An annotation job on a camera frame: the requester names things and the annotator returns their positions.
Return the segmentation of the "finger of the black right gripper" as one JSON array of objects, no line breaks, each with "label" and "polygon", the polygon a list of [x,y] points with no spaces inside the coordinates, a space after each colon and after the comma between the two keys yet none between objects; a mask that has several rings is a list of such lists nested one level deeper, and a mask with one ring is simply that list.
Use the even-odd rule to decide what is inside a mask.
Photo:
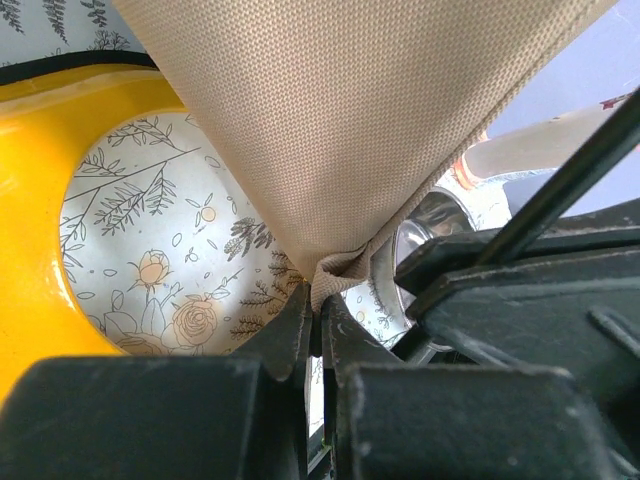
[{"label": "finger of the black right gripper", "polygon": [[637,374],[638,201],[560,219],[515,260],[475,265],[495,235],[430,240],[398,267],[429,338],[478,363]]}]

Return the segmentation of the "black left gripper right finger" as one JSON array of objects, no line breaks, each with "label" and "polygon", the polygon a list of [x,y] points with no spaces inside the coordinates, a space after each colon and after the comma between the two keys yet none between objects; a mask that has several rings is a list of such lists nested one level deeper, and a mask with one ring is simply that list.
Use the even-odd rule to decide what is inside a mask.
[{"label": "black left gripper right finger", "polygon": [[340,296],[320,313],[338,479],[635,479],[639,459],[566,370],[403,362]]}]

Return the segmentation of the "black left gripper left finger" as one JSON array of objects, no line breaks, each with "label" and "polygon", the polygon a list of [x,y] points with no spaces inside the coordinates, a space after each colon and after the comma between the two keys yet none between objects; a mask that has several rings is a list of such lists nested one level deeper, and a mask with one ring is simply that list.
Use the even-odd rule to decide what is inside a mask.
[{"label": "black left gripper left finger", "polygon": [[303,479],[310,289],[224,356],[58,357],[1,410],[5,479]]}]

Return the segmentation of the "black tent pole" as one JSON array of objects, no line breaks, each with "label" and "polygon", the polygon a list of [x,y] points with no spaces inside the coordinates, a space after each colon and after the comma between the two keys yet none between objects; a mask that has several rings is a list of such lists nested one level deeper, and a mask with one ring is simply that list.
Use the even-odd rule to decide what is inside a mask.
[{"label": "black tent pole", "polygon": [[639,143],[639,92],[634,91],[496,234],[475,264],[515,259]]}]

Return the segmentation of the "beige pet tent fabric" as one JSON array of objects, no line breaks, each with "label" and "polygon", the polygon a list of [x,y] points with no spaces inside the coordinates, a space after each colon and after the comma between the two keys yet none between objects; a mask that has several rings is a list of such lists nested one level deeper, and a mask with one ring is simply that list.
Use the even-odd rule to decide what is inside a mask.
[{"label": "beige pet tent fabric", "polygon": [[311,304],[371,256],[606,1],[119,1]]}]

